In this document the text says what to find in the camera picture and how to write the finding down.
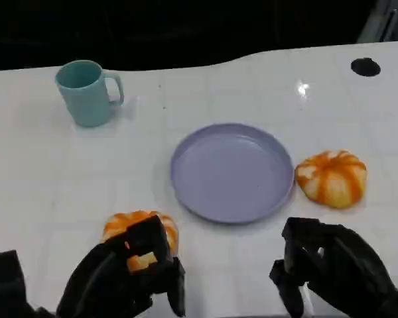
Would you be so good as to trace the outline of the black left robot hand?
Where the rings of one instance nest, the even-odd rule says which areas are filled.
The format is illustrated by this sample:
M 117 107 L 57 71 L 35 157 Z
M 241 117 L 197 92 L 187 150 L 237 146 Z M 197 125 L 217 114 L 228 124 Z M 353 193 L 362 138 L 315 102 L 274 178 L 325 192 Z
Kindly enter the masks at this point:
M 184 317 L 185 271 L 172 255 L 163 223 L 148 217 L 96 245 L 78 264 L 58 304 L 58 317 L 136 317 L 164 293 Z

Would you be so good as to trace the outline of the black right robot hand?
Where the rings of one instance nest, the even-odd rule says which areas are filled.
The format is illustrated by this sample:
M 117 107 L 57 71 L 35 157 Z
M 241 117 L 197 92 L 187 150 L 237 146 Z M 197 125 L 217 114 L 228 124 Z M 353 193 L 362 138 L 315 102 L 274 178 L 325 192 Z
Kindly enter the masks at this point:
M 291 317 L 304 314 L 303 286 L 349 317 L 375 317 L 397 291 L 381 258 L 351 229 L 290 217 L 282 236 L 284 257 L 269 277 Z

